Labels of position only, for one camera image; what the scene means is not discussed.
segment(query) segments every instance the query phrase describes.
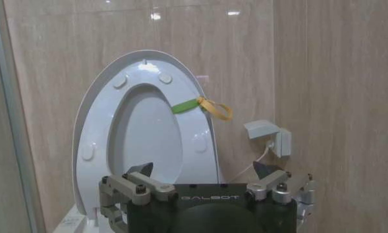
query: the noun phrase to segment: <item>yellow tag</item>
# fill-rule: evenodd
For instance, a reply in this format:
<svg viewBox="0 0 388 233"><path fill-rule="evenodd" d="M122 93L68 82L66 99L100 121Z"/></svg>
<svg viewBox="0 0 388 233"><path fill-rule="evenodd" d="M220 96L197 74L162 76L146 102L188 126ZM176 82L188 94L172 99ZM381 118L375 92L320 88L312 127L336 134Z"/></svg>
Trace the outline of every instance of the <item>yellow tag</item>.
<svg viewBox="0 0 388 233"><path fill-rule="evenodd" d="M221 120L230 120L233 117L233 111L232 109L222 103L216 103L208 99L205 99L202 96L200 96L198 98L196 98L197 103L200 104L200 106L218 119ZM225 112L226 115L224 115L214 106L220 106Z"/></svg>

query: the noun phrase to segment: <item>green tag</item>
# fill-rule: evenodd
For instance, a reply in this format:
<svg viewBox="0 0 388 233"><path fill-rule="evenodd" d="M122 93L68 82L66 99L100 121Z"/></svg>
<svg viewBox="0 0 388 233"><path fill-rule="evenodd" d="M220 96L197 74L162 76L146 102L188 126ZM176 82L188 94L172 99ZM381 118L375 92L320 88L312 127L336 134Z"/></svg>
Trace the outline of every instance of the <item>green tag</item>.
<svg viewBox="0 0 388 233"><path fill-rule="evenodd" d="M180 103L177 105L174 105L170 110L173 114L177 113L182 113L193 108L196 108L198 106L198 102L196 101L196 99L192 99L189 101L185 101L184 103Z"/></svg>

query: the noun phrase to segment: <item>toilet lid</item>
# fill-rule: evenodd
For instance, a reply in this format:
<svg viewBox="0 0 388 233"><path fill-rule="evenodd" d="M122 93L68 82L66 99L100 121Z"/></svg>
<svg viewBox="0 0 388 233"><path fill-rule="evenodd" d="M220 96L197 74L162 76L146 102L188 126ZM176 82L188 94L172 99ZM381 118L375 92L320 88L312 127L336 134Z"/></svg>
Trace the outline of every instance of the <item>toilet lid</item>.
<svg viewBox="0 0 388 233"><path fill-rule="evenodd" d="M120 57L96 78L74 123L74 201L93 218L102 176L153 162L150 177L165 183L216 183L212 120L200 108L170 107L204 95L184 65L142 50Z"/></svg>

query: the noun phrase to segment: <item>white electrical outlet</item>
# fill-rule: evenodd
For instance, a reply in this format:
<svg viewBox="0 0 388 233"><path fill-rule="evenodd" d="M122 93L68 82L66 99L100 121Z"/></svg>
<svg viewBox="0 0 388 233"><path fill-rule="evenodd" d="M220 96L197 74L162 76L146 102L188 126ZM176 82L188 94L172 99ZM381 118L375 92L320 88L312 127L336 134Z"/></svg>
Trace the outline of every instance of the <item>white electrical outlet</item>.
<svg viewBox="0 0 388 233"><path fill-rule="evenodd" d="M244 124L249 139L274 135L273 153L278 158L289 156L292 153L292 133L280 128L268 120L256 120Z"/></svg>

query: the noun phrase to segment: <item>wall tile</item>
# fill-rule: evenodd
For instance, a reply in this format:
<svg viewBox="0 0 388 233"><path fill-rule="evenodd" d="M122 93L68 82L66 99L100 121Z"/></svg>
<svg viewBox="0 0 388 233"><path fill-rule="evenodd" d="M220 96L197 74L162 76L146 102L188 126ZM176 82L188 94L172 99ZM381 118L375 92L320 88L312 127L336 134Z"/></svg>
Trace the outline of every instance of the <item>wall tile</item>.
<svg viewBox="0 0 388 233"><path fill-rule="evenodd" d="M10 19L8 24L42 214L52 231L73 204L70 135L86 89L76 72L73 16Z"/></svg>
<svg viewBox="0 0 388 233"><path fill-rule="evenodd" d="M318 181L308 232L388 232L388 1L278 1L274 26L280 164Z"/></svg>
<svg viewBox="0 0 388 233"><path fill-rule="evenodd" d="M261 141L248 141L242 123L273 120L270 1L233 3L240 11L233 17L226 2L185 3L193 6L150 9L129 1L105 8L102 2L77 0L77 14L9 19L48 231L73 202L70 134L80 101L98 72L125 53L168 52L193 71L208 97L232 106L233 121L216 120L228 179L264 150Z"/></svg>
<svg viewBox="0 0 388 233"><path fill-rule="evenodd" d="M149 8L150 0L74 0L77 13Z"/></svg>
<svg viewBox="0 0 388 233"><path fill-rule="evenodd" d="M62 15L74 12L74 0L4 0L9 18Z"/></svg>
<svg viewBox="0 0 388 233"><path fill-rule="evenodd" d="M149 9L77 14L74 27L78 79L86 87L116 58L134 50L157 48Z"/></svg>
<svg viewBox="0 0 388 233"><path fill-rule="evenodd" d="M229 135L217 138L220 164L228 178L264 150L262 143L249 141L242 124L258 119L274 120L272 1L228 8L233 9L238 15L226 16L228 63L218 88L221 101L232 106L236 115L228 124L216 124L217 135Z"/></svg>

